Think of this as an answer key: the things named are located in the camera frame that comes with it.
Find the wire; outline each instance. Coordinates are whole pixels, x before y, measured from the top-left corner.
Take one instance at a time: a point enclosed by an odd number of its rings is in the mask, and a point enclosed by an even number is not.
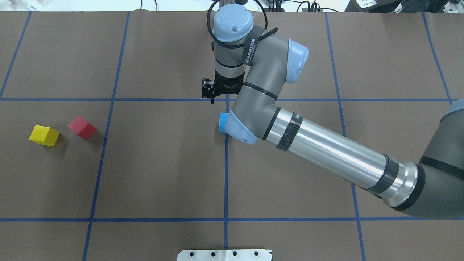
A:
[[[282,0],[282,1],[286,1],[286,2],[294,2],[294,3],[301,3],[300,1],[294,1],[294,0]]]
[[[439,8],[437,10],[437,5],[440,3],[440,0],[436,0],[435,5],[433,6],[432,13],[440,13],[440,11],[443,9],[443,7]]]
[[[298,12],[298,10],[300,10],[301,5],[304,4],[304,3],[308,3],[308,10],[309,10],[309,7],[310,7],[310,5],[311,5],[311,3],[310,3],[309,1],[303,1],[303,2],[299,2],[299,3],[300,3],[300,5],[299,5],[298,8],[296,9],[297,12]]]
[[[308,8],[308,12],[312,12],[314,9],[316,9],[316,1],[314,1],[311,5],[311,7]]]
[[[318,9],[314,10],[313,12],[319,12],[319,10],[332,10],[332,11],[335,11],[335,12],[339,13],[339,11],[337,11],[335,9],[332,9],[332,8],[318,8]]]

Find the grid line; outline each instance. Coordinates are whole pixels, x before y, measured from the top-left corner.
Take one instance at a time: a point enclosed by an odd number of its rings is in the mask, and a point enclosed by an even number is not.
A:
[[[112,98],[0,98],[0,101],[112,101]],[[448,99],[426,98],[279,98],[279,102],[449,102]],[[114,101],[167,101],[167,102],[210,102],[203,98],[115,98]],[[214,99],[215,102],[226,102],[226,98]]]
[[[435,53],[435,48],[433,47],[432,38],[430,36],[429,26],[427,24],[427,19],[425,18],[425,12],[422,11],[422,19],[424,20],[425,31],[427,32],[427,38],[429,39],[430,49],[432,50],[433,58],[435,59],[435,64],[438,68],[438,73],[440,74],[441,82],[443,83],[443,87],[445,89],[446,96],[448,97],[448,102],[451,104],[451,96],[450,92],[448,91],[448,86],[446,85],[445,77],[443,76],[443,72],[441,71],[440,63],[438,62],[437,54]]]
[[[357,217],[229,217],[228,222],[346,222],[356,221]],[[90,218],[29,218],[29,217],[2,217],[0,222],[89,222]],[[92,222],[224,222],[222,217],[200,217],[200,218],[94,218]],[[360,221],[439,221],[443,219],[426,219],[414,216],[371,216],[359,217]],[[464,217],[444,219],[464,220]]]
[[[113,96],[111,98],[110,111],[108,113],[108,121],[106,123],[105,138],[103,140],[102,154],[101,154],[101,157],[100,157],[100,164],[98,166],[97,181],[95,182],[95,191],[94,191],[94,194],[93,194],[92,208],[90,210],[90,220],[89,220],[89,226],[87,228],[87,236],[85,238],[84,253],[82,255],[82,261],[86,260],[87,251],[89,249],[90,234],[92,232],[93,217],[94,217],[94,214],[95,214],[95,205],[97,203],[98,188],[100,186],[100,178],[102,176],[103,160],[105,158],[106,144],[107,144],[107,141],[108,141],[108,132],[110,130],[111,117],[113,115],[113,108],[114,108],[114,103],[115,103],[115,98],[116,98],[116,91],[117,91],[117,83],[118,83],[118,80],[119,80],[119,71],[121,69],[122,56],[124,54],[124,44],[125,44],[125,41],[126,41],[127,28],[129,26],[129,18],[130,18],[130,12],[127,12],[126,24],[125,24],[125,27],[124,27],[124,34],[122,36],[121,51],[120,51],[120,54],[119,54],[119,61],[118,61],[117,70],[116,70],[115,85],[114,85],[114,88],[113,88]]]
[[[29,12],[27,15],[26,23],[24,24],[23,31],[21,32],[21,36],[19,38],[18,44],[16,45],[16,49],[14,50],[13,58],[11,59],[10,66],[8,67],[8,71],[6,72],[5,80],[3,81],[3,85],[0,90],[0,98],[3,96],[3,92],[6,88],[6,83],[8,82],[8,78],[10,77],[11,70],[13,69],[14,61],[16,60],[16,55],[18,55],[19,47],[21,47],[21,42],[23,41],[24,34],[26,33],[27,25],[29,24],[29,20],[31,19],[32,12]]]
[[[335,67],[334,49],[332,46],[332,38],[330,36],[329,17],[327,13],[324,13],[324,16],[325,16],[325,24],[327,27],[327,38],[329,40],[330,59],[332,60],[332,71],[334,73],[335,89],[337,92],[338,110],[340,113],[340,121],[342,123],[343,135],[346,137],[347,133],[346,133],[346,128],[345,128],[345,119],[343,118],[342,98],[340,96],[340,89],[338,86],[338,77],[337,77],[337,70]],[[356,226],[358,228],[358,238],[359,238],[359,246],[361,249],[361,258],[363,261],[366,261],[366,253],[364,251],[364,240],[362,238],[361,221],[359,219],[358,201],[356,199],[356,190],[355,190],[354,184],[351,184],[351,193],[353,195],[354,213],[356,214]]]
[[[226,94],[226,113],[229,113],[229,94]],[[224,153],[224,249],[229,248],[229,134],[225,135],[225,153]]]

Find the blue joint cap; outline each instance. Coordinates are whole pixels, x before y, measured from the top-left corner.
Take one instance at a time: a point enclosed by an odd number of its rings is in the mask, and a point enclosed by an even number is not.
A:
[[[449,114],[456,112],[456,111],[460,111],[460,110],[464,110],[464,99],[460,99],[460,100],[453,102],[450,108],[448,109],[448,111],[445,113],[445,115],[443,115],[441,120],[443,120],[443,118],[445,118]]]
[[[298,77],[300,77],[300,74],[303,71],[308,56],[308,48],[289,39],[286,82],[294,84],[298,81]]]
[[[229,117],[229,113],[220,113],[219,114],[219,132],[225,133],[226,132],[226,122],[227,118]]]
[[[213,34],[221,42],[234,42],[247,36],[253,26],[253,15],[245,6],[229,4],[214,15]]]
[[[226,132],[230,136],[246,144],[255,144],[258,141],[256,137],[231,110],[226,123]]]

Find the wooden block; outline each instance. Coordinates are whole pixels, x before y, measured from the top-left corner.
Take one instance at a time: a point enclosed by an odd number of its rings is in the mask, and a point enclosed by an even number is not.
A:
[[[77,116],[70,124],[68,124],[68,128],[83,139],[90,138],[90,136],[97,130],[81,116]]]
[[[53,147],[57,142],[58,135],[59,132],[50,127],[36,125],[29,139],[40,145]]]

